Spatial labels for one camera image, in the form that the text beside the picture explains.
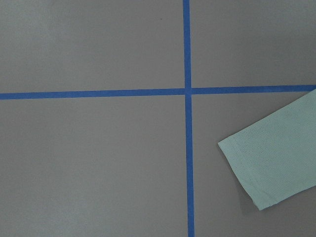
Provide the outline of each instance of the gray square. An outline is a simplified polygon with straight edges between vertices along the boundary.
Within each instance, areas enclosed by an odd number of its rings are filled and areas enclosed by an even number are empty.
[[[191,2],[194,87],[316,84],[316,1]]]
[[[259,211],[217,145],[303,94],[193,96],[196,237],[315,236],[316,188]]]
[[[183,96],[0,104],[2,237],[187,235]]]
[[[0,1],[0,93],[183,87],[182,1]]]

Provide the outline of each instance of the gray table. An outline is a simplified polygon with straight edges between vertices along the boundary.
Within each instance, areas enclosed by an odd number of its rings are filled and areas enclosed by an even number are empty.
[[[316,84],[316,2],[190,3],[192,87]],[[184,88],[183,62],[182,1],[0,0],[2,97]],[[0,236],[193,237],[180,92],[0,100]],[[258,211],[217,146],[305,93],[192,95],[196,237],[315,236],[315,188]]]

